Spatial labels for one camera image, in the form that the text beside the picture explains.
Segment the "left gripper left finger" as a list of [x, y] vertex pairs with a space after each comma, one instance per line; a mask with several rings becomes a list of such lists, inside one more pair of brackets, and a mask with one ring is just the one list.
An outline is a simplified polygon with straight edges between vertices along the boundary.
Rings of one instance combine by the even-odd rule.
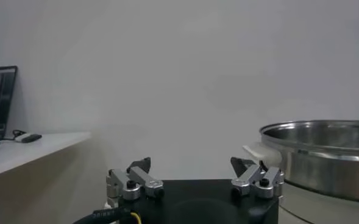
[[163, 198], [163, 181], [150, 176], [150, 169], [150, 157], [131, 162], [125, 171], [110, 169], [106, 176], [107, 206], [116, 208], [120, 200], [134, 202], [142, 195], [158, 200]]

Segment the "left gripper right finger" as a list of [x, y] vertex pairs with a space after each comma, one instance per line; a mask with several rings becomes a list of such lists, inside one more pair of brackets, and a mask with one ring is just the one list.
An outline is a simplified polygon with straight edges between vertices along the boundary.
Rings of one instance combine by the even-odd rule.
[[231, 157], [230, 163], [236, 174], [231, 180], [233, 198], [246, 197], [250, 193], [262, 199], [282, 196], [285, 174], [280, 168], [237, 157]]

